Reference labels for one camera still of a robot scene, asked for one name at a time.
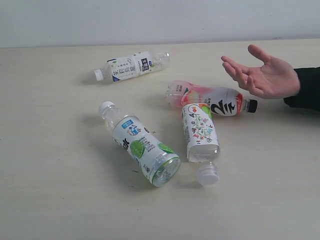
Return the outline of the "black sleeved forearm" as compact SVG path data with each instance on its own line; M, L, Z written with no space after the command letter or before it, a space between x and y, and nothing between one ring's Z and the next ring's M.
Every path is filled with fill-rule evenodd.
M295 68L300 89L299 92L284 98L284 103L291 108L320 110L320 67Z

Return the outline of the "person's open hand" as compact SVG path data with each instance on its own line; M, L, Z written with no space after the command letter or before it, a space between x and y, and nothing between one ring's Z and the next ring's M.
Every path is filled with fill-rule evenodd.
M263 62L260 67L248 67L222 56L222 66L238 86L262 99L284 99L300 91L300 81L293 67L286 61L250 44L248 52Z

